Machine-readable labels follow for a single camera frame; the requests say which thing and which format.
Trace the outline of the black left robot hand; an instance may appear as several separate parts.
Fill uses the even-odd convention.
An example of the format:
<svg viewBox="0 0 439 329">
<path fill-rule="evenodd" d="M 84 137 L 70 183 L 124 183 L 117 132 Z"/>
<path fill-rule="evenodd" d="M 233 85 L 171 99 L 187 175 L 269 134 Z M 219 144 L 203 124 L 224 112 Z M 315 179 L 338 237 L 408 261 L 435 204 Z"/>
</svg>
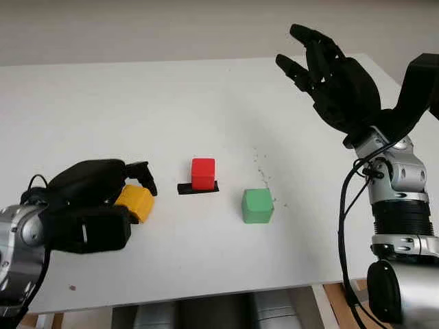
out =
<svg viewBox="0 0 439 329">
<path fill-rule="evenodd" d="M 119 159 L 79 162 L 53 178 L 47 190 L 75 206 L 112 204 L 121 194 L 127 179 L 137 180 L 153 196 L 157 196 L 148 162 L 126 164 Z"/>
</svg>

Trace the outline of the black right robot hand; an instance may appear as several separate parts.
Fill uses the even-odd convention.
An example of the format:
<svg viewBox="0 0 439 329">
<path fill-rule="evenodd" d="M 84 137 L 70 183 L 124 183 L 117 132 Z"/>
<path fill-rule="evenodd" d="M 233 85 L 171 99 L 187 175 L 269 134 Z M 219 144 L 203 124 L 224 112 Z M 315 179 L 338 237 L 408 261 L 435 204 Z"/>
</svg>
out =
<svg viewBox="0 0 439 329">
<path fill-rule="evenodd" d="M 277 66 L 313 99 L 325 123 L 346 134 L 344 146 L 355 148 L 369 134 L 369 120 L 381 109 L 377 85 L 328 36 L 299 24 L 293 24 L 289 33 L 305 47 L 307 68 L 283 54 L 276 56 Z"/>
</svg>

